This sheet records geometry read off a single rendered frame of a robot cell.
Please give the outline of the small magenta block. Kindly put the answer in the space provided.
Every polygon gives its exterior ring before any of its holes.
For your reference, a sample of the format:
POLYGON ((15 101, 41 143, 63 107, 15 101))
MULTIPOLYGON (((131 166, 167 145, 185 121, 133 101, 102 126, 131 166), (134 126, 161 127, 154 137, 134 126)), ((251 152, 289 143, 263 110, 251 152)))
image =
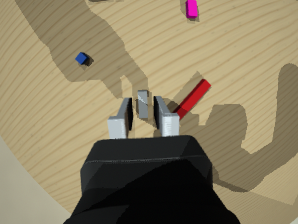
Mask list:
POLYGON ((186 2, 186 18, 197 17, 197 2, 196 0, 187 0, 186 2))

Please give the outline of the red rod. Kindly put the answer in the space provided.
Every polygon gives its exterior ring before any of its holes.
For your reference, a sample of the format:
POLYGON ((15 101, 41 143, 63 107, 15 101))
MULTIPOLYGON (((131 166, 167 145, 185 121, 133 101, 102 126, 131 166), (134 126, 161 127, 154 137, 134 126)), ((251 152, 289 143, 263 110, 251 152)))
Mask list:
POLYGON ((181 120, 210 86, 211 85, 205 79, 202 79, 172 113, 178 113, 181 120))

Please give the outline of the small blue block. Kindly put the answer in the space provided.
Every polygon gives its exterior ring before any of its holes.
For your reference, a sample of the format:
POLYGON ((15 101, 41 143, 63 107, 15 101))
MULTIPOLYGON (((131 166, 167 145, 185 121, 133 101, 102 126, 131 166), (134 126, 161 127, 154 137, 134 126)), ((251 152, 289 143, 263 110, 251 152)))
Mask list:
POLYGON ((84 52, 80 52, 75 58, 75 60, 78 61, 81 65, 84 65, 88 59, 89 57, 84 52))

